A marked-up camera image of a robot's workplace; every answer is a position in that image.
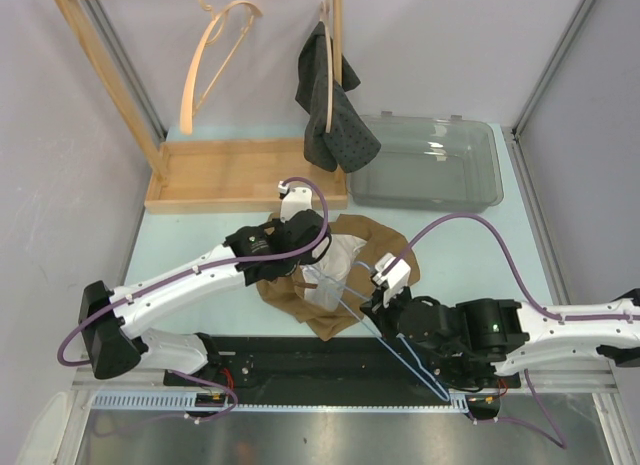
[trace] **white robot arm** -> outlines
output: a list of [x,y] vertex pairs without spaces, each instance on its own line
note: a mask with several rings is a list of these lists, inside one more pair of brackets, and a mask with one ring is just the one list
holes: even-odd
[[604,305],[480,299],[448,307],[411,296],[403,260],[387,254],[375,269],[378,287],[362,311],[383,336],[409,338],[445,383],[491,387],[496,377],[585,357],[640,366],[640,289]]
[[[82,330],[96,378],[113,378],[134,367],[187,375],[200,371],[216,355],[211,339],[204,334],[154,330],[151,327],[157,320],[208,294],[287,276],[299,264],[312,264],[323,256],[331,236],[323,218],[311,208],[312,191],[282,184],[279,190],[283,197],[279,219],[243,227],[222,245],[153,279],[112,291],[101,281],[85,288],[81,324],[104,308],[112,308]],[[313,242],[318,244],[297,253]]]

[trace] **dark gray towel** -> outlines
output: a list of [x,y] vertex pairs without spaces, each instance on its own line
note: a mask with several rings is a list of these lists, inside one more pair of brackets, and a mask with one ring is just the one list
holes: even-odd
[[346,173],[367,165],[380,151],[380,142],[358,116],[345,92],[360,85],[346,59],[342,58],[342,86],[333,82],[333,117],[327,126],[327,45],[324,25],[315,28],[298,59],[296,101],[309,114],[304,133],[304,158],[333,172],[340,165]]

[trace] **brown cloth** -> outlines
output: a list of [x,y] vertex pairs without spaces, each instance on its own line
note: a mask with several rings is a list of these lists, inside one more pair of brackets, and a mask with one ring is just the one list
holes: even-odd
[[[355,260],[362,261],[371,268],[385,253],[398,255],[407,246],[407,239],[400,233],[360,215],[340,215],[330,226],[332,235],[353,235],[367,242]],[[404,260],[411,267],[409,285],[413,285],[420,280],[420,269],[416,257],[413,252],[409,252]],[[369,271],[360,266],[351,269],[346,285],[365,297],[370,297],[374,290]],[[338,332],[357,323],[356,319],[342,306],[338,306],[334,311],[328,311],[304,300],[305,288],[309,286],[313,285],[305,286],[302,271],[299,268],[289,277],[278,278],[273,282],[262,280],[257,283],[258,293],[265,302],[293,315],[299,322],[306,322],[322,340],[329,340]],[[364,316],[360,311],[360,305],[363,302],[361,298],[345,290],[342,300],[359,317]]]

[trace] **gray wall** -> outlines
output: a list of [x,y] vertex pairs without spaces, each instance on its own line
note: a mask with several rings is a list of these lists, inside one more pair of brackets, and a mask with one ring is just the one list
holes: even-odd
[[[207,0],[217,10],[231,0]],[[264,15],[221,76],[196,125],[302,125],[297,55],[320,0],[251,0]],[[362,80],[363,114],[512,125],[579,0],[344,0],[344,53]],[[187,69],[209,15],[196,0],[108,0],[106,8],[165,125],[178,123]],[[208,49],[200,87],[237,39]]]
[[0,0],[0,50],[0,463],[11,464],[71,383],[56,348],[84,285],[116,284],[149,172],[52,0]]
[[[522,137],[573,303],[640,288],[639,10],[599,0]],[[616,377],[638,431],[640,372]]]

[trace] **wooden hanger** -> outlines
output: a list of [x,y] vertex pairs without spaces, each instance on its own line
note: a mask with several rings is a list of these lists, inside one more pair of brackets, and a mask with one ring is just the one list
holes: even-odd
[[328,88],[329,96],[327,98],[327,126],[324,133],[331,132],[331,122],[333,118],[333,50],[331,49],[331,32],[329,30],[329,3],[331,0],[324,0],[320,3],[320,21],[324,24],[324,36],[327,40],[327,72],[328,72]]
[[[231,57],[234,55],[244,38],[247,36],[247,33],[251,29],[253,25],[253,21],[256,17],[261,17],[262,12],[260,9],[252,2],[247,0],[236,0],[231,2],[229,5],[224,7],[220,13],[214,13],[213,7],[204,2],[204,0],[198,0],[200,2],[200,6],[203,10],[211,13],[211,23],[207,26],[206,30],[202,34],[202,38],[200,39],[200,43],[198,43],[198,48],[196,48],[196,52],[193,55],[193,59],[191,60],[191,66],[189,67],[189,73],[187,73],[187,80],[184,84],[184,92],[182,93],[182,106],[180,107],[180,131],[185,135],[191,135],[193,133],[193,117],[196,116],[198,110],[207,99],[211,90],[217,83],[218,79],[222,75],[222,72],[229,64]],[[198,76],[198,68],[200,67],[200,62],[202,60],[202,55],[204,53],[205,48],[210,45],[213,45],[218,38],[220,38],[222,31],[224,30],[225,25],[227,24],[227,18],[229,16],[229,12],[236,6],[244,5],[247,11],[247,24],[242,28],[240,32],[240,38],[225,58],[222,66],[209,83],[209,86],[204,91],[202,95],[200,95],[200,99],[198,103],[195,103],[195,87],[196,87],[196,78]],[[218,27],[218,31],[212,38],[209,38],[213,30],[216,28],[216,25],[220,23],[220,27]]]

